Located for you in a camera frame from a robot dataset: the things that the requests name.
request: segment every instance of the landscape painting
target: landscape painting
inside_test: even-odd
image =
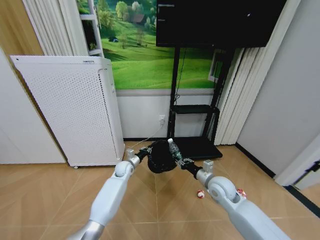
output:
[[[77,2],[81,14],[89,13],[87,0]],[[104,57],[112,62],[117,89],[171,87],[174,48],[156,46],[156,3],[156,0],[94,0]],[[178,79],[184,52],[182,48]],[[212,58],[212,50],[187,48],[179,87],[212,88],[214,83],[208,80]]]

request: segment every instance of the wooden floor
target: wooden floor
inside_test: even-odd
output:
[[[320,183],[300,190],[300,192],[320,208]]]
[[[320,220],[234,146],[221,146],[214,173],[231,179],[293,240],[319,239]],[[113,167],[66,164],[0,165],[0,239],[59,240],[79,229]],[[149,171],[146,159],[130,178],[120,209],[103,232],[106,240],[242,239],[226,212],[201,184],[175,168]]]

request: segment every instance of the white air purifier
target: white air purifier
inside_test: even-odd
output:
[[[11,56],[70,166],[115,165],[124,155],[111,61]]]

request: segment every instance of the plastic water bottle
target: plastic water bottle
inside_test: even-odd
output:
[[[183,161],[184,158],[182,157],[182,154],[181,154],[178,146],[174,143],[172,138],[168,139],[168,143],[169,143],[169,151],[172,154],[173,159],[176,162],[179,162],[180,160]]]

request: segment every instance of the wall outlet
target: wall outlet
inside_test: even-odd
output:
[[[165,125],[165,117],[166,115],[159,115],[159,122],[160,122],[160,125],[161,127],[163,127]]]
[[[166,117],[166,115],[159,115],[159,121],[164,121],[165,117]]]

